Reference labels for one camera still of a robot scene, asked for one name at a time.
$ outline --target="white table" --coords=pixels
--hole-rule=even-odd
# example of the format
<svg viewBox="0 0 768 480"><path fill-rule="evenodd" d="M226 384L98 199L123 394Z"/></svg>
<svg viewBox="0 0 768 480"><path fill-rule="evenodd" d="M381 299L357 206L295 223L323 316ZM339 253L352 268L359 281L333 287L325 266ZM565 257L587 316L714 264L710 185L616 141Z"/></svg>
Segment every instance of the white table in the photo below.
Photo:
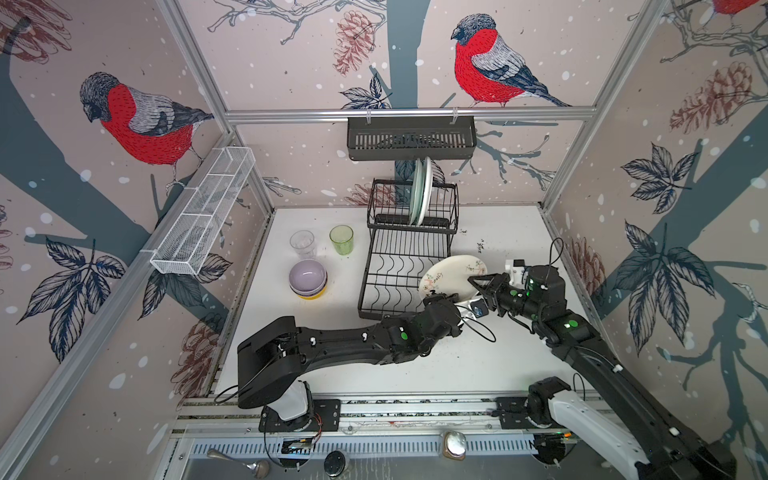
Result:
<svg viewBox="0 0 768 480"><path fill-rule="evenodd" d="M339 224L355 231L355 249L349 257L338 255L328 238L331 228ZM315 300L300 299L288 286L288 272L298 261L288 239L305 229L315 234L317 259L329 277L326 292ZM507 259L524 259L528 265L548 262L551 238L535 207L460 207L458 229L451 253L476 255L489 273L503 272ZM293 314L298 326L314 329L372 324L357 315L369 241L365 208L278 210L216 391L237 383L237 346L278 317ZM583 316L565 268L560 261L555 266L565 278L568 308ZM496 343L465 329L457 338L440 340L429 356L412 362L334 366L300 379L309 382L315 393L335 394L509 392L527 390L531 383L549 376L571 383L574 370L550 354L538 337L496 313L481 320L495 333Z"/></svg>

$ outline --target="red bird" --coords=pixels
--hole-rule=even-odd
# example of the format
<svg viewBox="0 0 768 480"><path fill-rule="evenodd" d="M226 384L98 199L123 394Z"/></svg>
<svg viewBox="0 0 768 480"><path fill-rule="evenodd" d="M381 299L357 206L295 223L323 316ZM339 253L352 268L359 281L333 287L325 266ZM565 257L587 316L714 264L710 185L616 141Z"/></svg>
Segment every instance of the red bird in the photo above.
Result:
<svg viewBox="0 0 768 480"><path fill-rule="evenodd" d="M539 97L559 107L570 105L549 94L525 66L525 59L504 43L490 15L464 17L453 31L456 43L456 81L475 99L472 107L498 102L504 107L512 98Z"/></svg>
<svg viewBox="0 0 768 480"><path fill-rule="evenodd" d="M194 132L201 123L214 117L164 95L145 94L104 72L85 79L80 87L80 101L88 120L100 119L136 160L174 166L174 181L166 190L175 184L183 185L176 180L176 162L187 150L194 152Z"/></svg>

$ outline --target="clear glass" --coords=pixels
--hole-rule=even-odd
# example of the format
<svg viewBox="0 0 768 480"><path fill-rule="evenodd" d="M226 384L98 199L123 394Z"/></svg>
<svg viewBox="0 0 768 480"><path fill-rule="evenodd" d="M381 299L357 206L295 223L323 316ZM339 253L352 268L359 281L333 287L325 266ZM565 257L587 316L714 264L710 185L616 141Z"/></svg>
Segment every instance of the clear glass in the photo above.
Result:
<svg viewBox="0 0 768 480"><path fill-rule="evenodd" d="M347 225L336 225L331 229L331 241L333 242L333 248L339 255L349 255L354 248L354 236L355 232L351 227Z"/></svg>
<svg viewBox="0 0 768 480"><path fill-rule="evenodd" d="M299 258L315 258L317 253L315 236L309 230L299 230L291 235L290 246L293 247Z"/></svg>

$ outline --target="black wire dish rack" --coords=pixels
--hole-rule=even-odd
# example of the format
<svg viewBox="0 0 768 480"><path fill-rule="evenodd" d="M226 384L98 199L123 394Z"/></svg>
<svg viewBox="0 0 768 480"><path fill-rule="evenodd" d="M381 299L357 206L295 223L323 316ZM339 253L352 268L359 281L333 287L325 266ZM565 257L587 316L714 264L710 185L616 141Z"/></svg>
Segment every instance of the black wire dish rack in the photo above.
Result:
<svg viewBox="0 0 768 480"><path fill-rule="evenodd" d="M357 309L360 318L423 310L419 281L433 265L451 256L458 229L458 188L432 184L422 225L409 225L410 180L374 180L368 201L371 244Z"/></svg>

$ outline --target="bowl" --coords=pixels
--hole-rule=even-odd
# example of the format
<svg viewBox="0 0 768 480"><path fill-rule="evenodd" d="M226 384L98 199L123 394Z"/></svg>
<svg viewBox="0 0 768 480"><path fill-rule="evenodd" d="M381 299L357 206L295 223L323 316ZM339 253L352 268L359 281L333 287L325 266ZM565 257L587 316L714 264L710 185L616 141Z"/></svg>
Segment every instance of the bowl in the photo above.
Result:
<svg viewBox="0 0 768 480"><path fill-rule="evenodd" d="M328 283L328 273L317 260L301 260L288 273L290 289L303 298L317 297Z"/></svg>

